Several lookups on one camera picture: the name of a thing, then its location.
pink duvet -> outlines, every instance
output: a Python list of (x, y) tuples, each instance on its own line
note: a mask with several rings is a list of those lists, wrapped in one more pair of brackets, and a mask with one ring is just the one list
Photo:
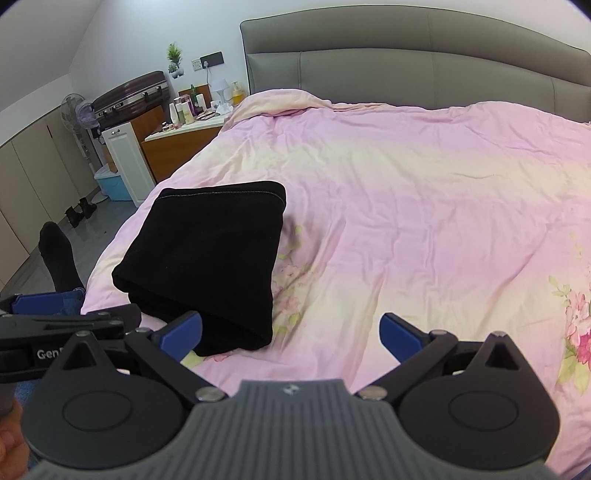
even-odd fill
[(83, 311), (128, 302), (111, 271), (163, 188), (253, 180), (287, 191), (274, 339), (186, 365), (231, 394), (244, 378), (338, 377), (355, 391), (397, 364), (379, 342), (383, 312), (466, 340), (505, 330), (560, 411), (549, 466), (569, 478), (591, 463), (588, 126), (500, 102), (427, 111), (253, 95), (124, 224)]

blue plastic storage box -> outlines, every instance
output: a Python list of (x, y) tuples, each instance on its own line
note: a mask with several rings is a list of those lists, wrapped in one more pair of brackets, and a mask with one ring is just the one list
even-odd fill
[(129, 196), (129, 192), (125, 188), (121, 174), (111, 172), (109, 166), (105, 165), (98, 170), (95, 173), (95, 180), (102, 192), (114, 202), (131, 201), (131, 196)]

person's foot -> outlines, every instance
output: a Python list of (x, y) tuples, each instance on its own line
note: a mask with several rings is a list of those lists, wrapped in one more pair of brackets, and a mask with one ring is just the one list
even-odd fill
[(47, 222), (39, 232), (39, 253), (57, 292), (84, 288), (72, 254), (68, 237), (54, 222)]

gray gripper base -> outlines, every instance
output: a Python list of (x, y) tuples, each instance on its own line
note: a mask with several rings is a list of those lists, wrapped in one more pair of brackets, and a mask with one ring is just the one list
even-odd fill
[(341, 380), (242, 383), (231, 399), (195, 406), (158, 453), (111, 471), (41, 462), (26, 480), (534, 480), (542, 462), (477, 472), (416, 446), (385, 402), (352, 397)]

person's hand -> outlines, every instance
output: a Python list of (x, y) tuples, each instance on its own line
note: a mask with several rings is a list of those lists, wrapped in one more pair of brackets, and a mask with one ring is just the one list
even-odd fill
[(0, 420), (0, 480), (17, 480), (27, 473), (29, 446), (22, 436), (21, 416), (15, 398), (12, 411)]

